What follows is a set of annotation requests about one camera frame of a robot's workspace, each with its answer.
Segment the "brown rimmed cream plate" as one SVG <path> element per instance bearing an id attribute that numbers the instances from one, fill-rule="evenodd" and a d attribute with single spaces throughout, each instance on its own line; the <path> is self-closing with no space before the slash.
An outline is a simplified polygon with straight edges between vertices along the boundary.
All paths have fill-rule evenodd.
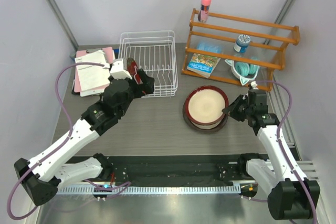
<path id="1" fill-rule="evenodd" d="M 221 130 L 227 123 L 228 121 L 228 116 L 225 115 L 223 117 L 223 119 L 218 122 L 215 123 L 214 125 L 198 125 L 198 124 L 194 124 L 187 116 L 186 114 L 186 109 L 185 109 L 185 105 L 182 106 L 182 114 L 183 114 L 183 119 L 185 121 L 185 123 L 193 130 L 201 132 L 201 133 L 215 133 L 218 132 L 219 130 Z"/>

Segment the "dark red cream plate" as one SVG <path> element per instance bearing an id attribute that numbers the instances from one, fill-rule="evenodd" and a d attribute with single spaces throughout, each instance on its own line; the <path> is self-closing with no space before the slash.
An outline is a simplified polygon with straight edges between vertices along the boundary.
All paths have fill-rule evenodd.
<path id="1" fill-rule="evenodd" d="M 193 90 L 184 105 L 188 118 L 198 125 L 214 125 L 226 115 L 222 109 L 229 104 L 226 93 L 216 86 L 201 86 Z"/>

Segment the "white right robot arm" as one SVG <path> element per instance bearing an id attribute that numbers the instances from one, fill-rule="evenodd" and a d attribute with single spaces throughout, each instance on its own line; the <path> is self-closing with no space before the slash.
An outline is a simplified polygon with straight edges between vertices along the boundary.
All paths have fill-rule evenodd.
<path id="1" fill-rule="evenodd" d="M 272 167 L 256 153 L 243 154 L 237 173 L 242 179 L 252 177 L 267 194 L 271 216 L 275 220 L 310 219 L 317 223 L 320 186 L 297 164 L 281 128 L 287 116 L 280 120 L 268 112 L 266 91 L 253 81 L 248 93 L 239 95 L 223 112 L 236 121 L 247 121 L 267 152 Z"/>

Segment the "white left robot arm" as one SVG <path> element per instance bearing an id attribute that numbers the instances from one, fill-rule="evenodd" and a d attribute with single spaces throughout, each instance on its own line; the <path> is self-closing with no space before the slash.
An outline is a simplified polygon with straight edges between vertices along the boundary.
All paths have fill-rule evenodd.
<path id="1" fill-rule="evenodd" d="M 79 150 L 102 136 L 125 115 L 134 99 L 154 93 L 153 77 L 137 67 L 133 59 L 117 59 L 103 68 L 110 70 L 109 84 L 99 100 L 89 106 L 61 138 L 37 156 L 20 158 L 15 172 L 35 206 L 49 202 L 58 190 L 86 179 L 107 181 L 113 165 L 100 153 L 87 160 L 66 166 Z"/>

